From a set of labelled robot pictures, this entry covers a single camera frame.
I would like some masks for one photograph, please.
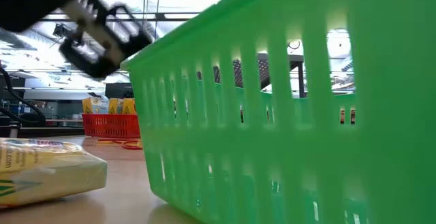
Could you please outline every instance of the food package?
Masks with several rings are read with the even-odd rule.
[[[83,113],[85,114],[107,114],[109,100],[90,97],[82,100]]]
[[[107,163],[77,144],[0,138],[0,208],[106,186]]]
[[[123,99],[111,98],[109,100],[109,114],[123,113]]]
[[[124,98],[123,114],[136,114],[136,104],[133,98]]]

